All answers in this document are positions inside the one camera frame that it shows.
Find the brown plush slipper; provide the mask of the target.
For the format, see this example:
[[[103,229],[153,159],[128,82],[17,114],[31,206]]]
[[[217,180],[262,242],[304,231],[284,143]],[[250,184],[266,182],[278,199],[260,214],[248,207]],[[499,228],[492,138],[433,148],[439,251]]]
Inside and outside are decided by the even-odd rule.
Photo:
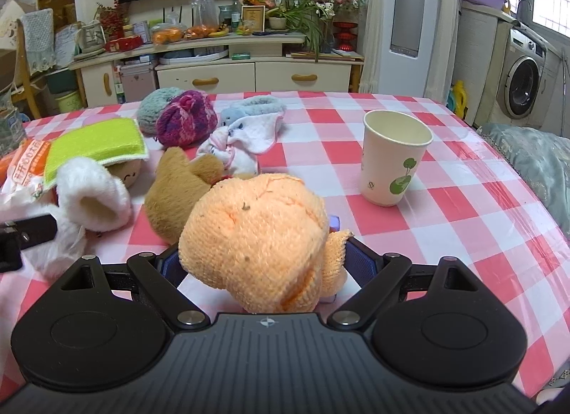
[[[166,243],[175,244],[195,204],[223,176],[224,165],[212,154],[189,160],[181,148],[167,149],[145,197],[152,230]]]

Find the white fluffy plush toy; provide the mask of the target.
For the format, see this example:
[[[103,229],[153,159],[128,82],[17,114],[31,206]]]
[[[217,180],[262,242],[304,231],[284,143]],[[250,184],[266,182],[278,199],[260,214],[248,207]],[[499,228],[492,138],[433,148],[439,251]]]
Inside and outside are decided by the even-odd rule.
[[[56,174],[57,204],[35,202],[25,213],[50,215],[56,236],[24,251],[46,280],[59,278],[85,251],[88,231],[105,233],[124,227],[131,217],[129,191],[119,177],[88,157],[74,157]]]

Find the orange knitted towel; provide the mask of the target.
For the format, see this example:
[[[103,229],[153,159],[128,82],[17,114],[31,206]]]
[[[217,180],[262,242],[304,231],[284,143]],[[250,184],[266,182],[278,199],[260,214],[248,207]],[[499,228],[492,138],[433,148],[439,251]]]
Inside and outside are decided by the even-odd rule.
[[[297,177],[228,178],[193,207],[179,259],[248,313],[307,313],[343,288],[351,235],[330,230],[325,202]]]

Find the green yellow sponge cloth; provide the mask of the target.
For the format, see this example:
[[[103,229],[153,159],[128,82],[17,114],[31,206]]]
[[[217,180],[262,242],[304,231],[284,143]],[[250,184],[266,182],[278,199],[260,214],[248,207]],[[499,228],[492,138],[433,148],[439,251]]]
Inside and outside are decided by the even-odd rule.
[[[55,185],[58,169],[69,159],[88,157],[102,166],[147,160],[149,151],[133,119],[114,118],[69,131],[50,144],[43,172],[43,187]]]

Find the white pink baby cloth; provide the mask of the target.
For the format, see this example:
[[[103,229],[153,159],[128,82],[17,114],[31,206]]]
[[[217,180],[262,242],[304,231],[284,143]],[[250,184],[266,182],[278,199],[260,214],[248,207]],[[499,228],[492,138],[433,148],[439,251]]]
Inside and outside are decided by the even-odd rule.
[[[258,156],[269,151],[277,141],[282,113],[245,116],[216,128],[199,147],[196,156],[214,155],[226,176],[256,175]]]

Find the purple pink knitted hat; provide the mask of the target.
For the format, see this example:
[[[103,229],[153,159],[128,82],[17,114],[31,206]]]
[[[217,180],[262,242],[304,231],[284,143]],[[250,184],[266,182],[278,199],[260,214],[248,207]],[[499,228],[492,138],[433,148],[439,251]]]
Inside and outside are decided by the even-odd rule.
[[[156,121],[156,138],[163,147],[185,148],[202,142],[217,127],[209,96],[188,90],[173,98]]]

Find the teal knitted hat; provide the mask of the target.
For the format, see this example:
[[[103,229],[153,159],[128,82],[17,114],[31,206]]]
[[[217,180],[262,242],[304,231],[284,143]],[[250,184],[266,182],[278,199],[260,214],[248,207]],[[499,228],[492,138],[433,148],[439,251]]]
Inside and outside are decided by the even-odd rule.
[[[136,121],[145,135],[156,135],[156,122],[165,107],[178,95],[183,94],[183,89],[177,87],[159,88],[151,92],[141,102],[136,112]]]

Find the orange white tissue pack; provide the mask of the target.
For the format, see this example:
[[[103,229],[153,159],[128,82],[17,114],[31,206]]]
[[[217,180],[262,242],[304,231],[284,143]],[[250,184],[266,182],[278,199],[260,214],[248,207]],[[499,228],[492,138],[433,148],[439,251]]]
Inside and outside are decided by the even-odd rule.
[[[51,144],[25,138],[1,160],[1,214],[34,204],[43,192],[43,175]]]

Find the white paper cup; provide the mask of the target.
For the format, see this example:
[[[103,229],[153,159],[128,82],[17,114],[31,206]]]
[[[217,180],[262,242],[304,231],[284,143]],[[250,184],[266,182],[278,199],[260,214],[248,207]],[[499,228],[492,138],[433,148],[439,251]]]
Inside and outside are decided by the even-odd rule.
[[[399,111],[369,111],[363,125],[359,189],[377,206],[395,206],[433,142],[433,133],[420,119]]]

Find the red white checkered tablecloth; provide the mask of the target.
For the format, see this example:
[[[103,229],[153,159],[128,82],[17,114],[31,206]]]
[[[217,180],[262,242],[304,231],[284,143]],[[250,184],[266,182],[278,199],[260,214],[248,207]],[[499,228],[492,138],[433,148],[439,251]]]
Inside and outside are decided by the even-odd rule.
[[[569,358],[569,245],[543,204],[475,131],[427,98],[348,93],[271,93],[287,106],[277,143],[259,157],[263,172],[304,180],[372,250],[398,252],[413,263],[462,260],[517,316],[528,351],[515,385],[534,396]],[[359,191],[363,116],[370,110],[413,115],[431,129],[404,198],[379,207]],[[144,207],[162,146],[145,137],[149,160],[130,188],[133,220],[122,230],[90,234],[87,253],[102,263],[134,253],[160,253]],[[46,291],[30,265],[1,275],[1,399],[23,384],[10,350],[12,329]]]

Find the wooden dining chair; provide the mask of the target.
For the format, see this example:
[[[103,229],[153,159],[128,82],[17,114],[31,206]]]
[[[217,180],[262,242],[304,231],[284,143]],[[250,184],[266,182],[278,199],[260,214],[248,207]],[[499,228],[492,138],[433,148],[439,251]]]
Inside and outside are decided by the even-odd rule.
[[[34,119],[42,117],[36,95],[43,75],[55,67],[52,9],[35,10],[6,0],[1,8],[1,92],[13,102],[25,100]]]

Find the pink storage box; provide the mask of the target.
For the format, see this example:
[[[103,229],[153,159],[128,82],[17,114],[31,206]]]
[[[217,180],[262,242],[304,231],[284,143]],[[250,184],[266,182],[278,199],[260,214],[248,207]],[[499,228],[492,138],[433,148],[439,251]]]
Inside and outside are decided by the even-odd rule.
[[[155,66],[152,63],[122,66],[120,75],[127,102],[142,101],[157,89]]]

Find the cream tv cabinet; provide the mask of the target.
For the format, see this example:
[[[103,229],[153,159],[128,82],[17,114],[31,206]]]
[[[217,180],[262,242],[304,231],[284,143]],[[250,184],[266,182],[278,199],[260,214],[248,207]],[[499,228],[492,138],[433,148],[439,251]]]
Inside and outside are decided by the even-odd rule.
[[[89,107],[119,100],[117,87],[128,84],[121,68],[129,60],[151,58],[159,88],[196,89],[209,94],[280,91],[358,91],[364,57],[300,51],[305,35],[267,33],[200,38],[167,45],[143,45],[75,60],[76,73]]]

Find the white washing machine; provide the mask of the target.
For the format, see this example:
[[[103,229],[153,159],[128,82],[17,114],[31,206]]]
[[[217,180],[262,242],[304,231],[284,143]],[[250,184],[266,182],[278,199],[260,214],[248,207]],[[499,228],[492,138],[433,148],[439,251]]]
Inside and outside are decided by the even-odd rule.
[[[540,38],[517,27],[510,29],[497,92],[498,105],[507,118],[521,120],[532,112],[546,56]]]

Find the flower plant pot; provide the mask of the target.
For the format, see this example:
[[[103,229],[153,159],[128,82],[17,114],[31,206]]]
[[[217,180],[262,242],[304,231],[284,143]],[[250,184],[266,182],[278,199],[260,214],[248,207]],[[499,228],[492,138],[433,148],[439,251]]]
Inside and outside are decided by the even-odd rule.
[[[285,19],[286,28],[304,34],[306,48],[319,58],[330,41],[334,19],[359,15],[367,4],[368,0],[274,0],[266,17]]]

